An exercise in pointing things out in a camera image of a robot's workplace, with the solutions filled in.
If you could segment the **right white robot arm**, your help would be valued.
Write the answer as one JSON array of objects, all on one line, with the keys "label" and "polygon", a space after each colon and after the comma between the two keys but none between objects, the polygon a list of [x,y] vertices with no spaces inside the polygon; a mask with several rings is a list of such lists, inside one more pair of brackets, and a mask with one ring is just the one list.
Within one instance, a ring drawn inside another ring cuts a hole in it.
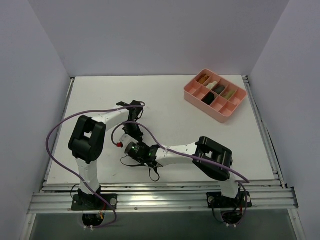
[{"label": "right white robot arm", "polygon": [[193,164],[219,182],[225,205],[232,207],[240,201],[235,176],[230,172],[232,151],[208,137],[202,136],[197,142],[186,145],[164,147],[132,141],[126,145],[124,152],[141,166],[155,171],[168,165]]}]

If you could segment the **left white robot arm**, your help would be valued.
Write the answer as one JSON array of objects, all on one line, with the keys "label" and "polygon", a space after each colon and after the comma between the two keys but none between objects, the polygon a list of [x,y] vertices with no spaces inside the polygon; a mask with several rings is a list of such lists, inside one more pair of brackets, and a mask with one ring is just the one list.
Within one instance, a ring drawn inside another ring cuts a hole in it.
[{"label": "left white robot arm", "polygon": [[82,114],[78,118],[68,148],[76,158],[79,175],[83,178],[78,194],[88,209],[95,210],[101,203],[97,162],[103,152],[106,132],[123,122],[128,122],[123,127],[125,135],[141,143],[143,133],[133,122],[140,118],[144,105],[144,102],[136,100],[130,104],[121,101],[106,113],[101,112],[94,117]]}]

